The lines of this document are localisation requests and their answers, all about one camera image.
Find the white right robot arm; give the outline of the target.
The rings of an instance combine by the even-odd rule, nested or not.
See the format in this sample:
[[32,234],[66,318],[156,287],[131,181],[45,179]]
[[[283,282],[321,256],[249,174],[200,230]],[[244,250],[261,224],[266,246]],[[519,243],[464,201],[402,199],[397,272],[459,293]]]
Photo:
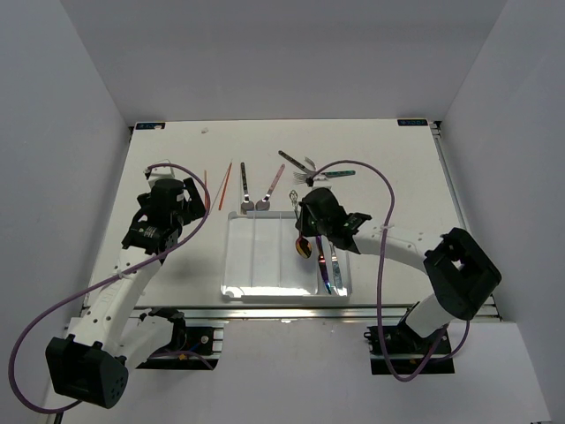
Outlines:
[[304,236],[322,236],[339,250],[377,256],[379,273],[389,259],[427,275],[433,293],[417,302],[397,325],[395,338],[409,352],[421,351],[434,333],[453,320],[471,321],[502,280],[501,272],[464,229],[431,236],[377,225],[368,214],[346,212],[325,187],[313,189],[298,206],[297,228]]

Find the black handled spoon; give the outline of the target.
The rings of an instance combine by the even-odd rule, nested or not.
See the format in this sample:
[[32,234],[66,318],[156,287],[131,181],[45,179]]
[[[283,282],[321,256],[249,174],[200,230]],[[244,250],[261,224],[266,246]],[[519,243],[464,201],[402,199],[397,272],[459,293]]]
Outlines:
[[241,181],[242,181],[242,188],[243,188],[243,201],[241,203],[241,210],[244,214],[249,211],[254,210],[254,203],[251,201],[250,194],[248,191],[248,184],[247,184],[247,176],[246,176],[246,167],[245,163],[240,163],[240,171],[241,171]]

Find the rainbow iridescent knife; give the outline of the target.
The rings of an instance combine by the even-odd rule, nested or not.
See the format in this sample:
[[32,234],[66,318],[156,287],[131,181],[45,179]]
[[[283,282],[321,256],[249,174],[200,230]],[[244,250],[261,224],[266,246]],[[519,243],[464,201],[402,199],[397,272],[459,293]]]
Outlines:
[[315,243],[316,243],[316,247],[317,247],[317,250],[318,250],[317,261],[318,261],[318,265],[319,265],[320,276],[321,276],[321,279],[324,283],[324,287],[325,287],[327,293],[329,295],[331,295],[332,294],[331,283],[330,283],[330,280],[329,280],[326,258],[325,258],[325,255],[323,253],[323,245],[322,245],[321,236],[317,236],[315,238]]

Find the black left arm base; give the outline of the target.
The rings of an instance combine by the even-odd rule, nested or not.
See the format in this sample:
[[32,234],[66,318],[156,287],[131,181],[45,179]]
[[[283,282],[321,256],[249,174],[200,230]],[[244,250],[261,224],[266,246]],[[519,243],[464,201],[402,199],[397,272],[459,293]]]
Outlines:
[[157,307],[142,313],[141,324],[150,318],[171,326],[171,341],[157,349],[138,369],[214,370],[222,352],[224,325],[187,321],[185,314],[171,307]]

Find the pink handled spoon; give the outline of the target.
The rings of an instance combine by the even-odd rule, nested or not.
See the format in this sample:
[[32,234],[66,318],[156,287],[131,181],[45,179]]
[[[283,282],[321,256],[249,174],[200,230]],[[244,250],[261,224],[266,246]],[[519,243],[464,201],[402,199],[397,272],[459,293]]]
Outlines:
[[272,196],[273,191],[275,190],[282,174],[284,173],[284,170],[285,170],[285,164],[282,164],[279,167],[278,171],[276,172],[266,194],[259,201],[256,202],[255,209],[257,211],[267,211],[267,210],[269,210],[271,196]]

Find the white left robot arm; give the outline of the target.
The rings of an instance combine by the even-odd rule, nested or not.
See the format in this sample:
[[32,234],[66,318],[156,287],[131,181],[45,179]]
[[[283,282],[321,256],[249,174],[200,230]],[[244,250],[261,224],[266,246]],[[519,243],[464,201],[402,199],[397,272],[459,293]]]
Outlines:
[[187,342],[185,316],[171,307],[144,313],[129,334],[124,327],[184,226],[204,217],[204,202],[192,178],[161,178],[138,203],[122,240],[117,281],[101,288],[68,335],[52,338],[45,352],[56,394],[106,409],[122,397],[137,366],[155,353],[181,351]]

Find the rainbow iridescent spoon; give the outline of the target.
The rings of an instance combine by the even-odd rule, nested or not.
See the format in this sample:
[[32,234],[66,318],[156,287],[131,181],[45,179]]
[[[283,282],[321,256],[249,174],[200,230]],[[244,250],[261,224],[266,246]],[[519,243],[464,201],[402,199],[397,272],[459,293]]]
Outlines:
[[[298,193],[295,190],[291,190],[289,193],[289,198],[295,218],[296,220],[298,220]],[[297,250],[297,253],[305,259],[309,259],[312,255],[312,245],[310,241],[302,235],[301,232],[298,233],[298,238],[295,241],[295,248]]]

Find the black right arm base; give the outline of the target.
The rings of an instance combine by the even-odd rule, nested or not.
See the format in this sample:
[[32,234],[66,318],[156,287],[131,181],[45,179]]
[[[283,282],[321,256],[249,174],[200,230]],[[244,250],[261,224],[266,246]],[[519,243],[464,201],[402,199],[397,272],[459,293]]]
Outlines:
[[[404,339],[396,326],[385,326],[383,335],[391,364],[400,376],[411,375],[417,370],[439,335],[441,341],[420,374],[453,375],[455,373],[453,360],[446,359],[446,356],[452,353],[452,347],[445,330],[438,329],[431,336],[419,341]],[[369,347],[372,375],[390,375],[380,347],[378,327],[368,327],[363,336]]]

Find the ornate silver knife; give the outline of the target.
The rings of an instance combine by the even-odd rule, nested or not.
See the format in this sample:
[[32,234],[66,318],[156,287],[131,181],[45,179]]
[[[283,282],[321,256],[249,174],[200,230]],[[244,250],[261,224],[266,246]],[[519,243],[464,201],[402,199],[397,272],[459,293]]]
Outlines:
[[332,265],[332,274],[333,274],[335,292],[337,295],[339,295],[340,290],[343,288],[342,274],[341,274],[335,246],[333,243],[329,243],[329,247],[331,253],[331,265]]

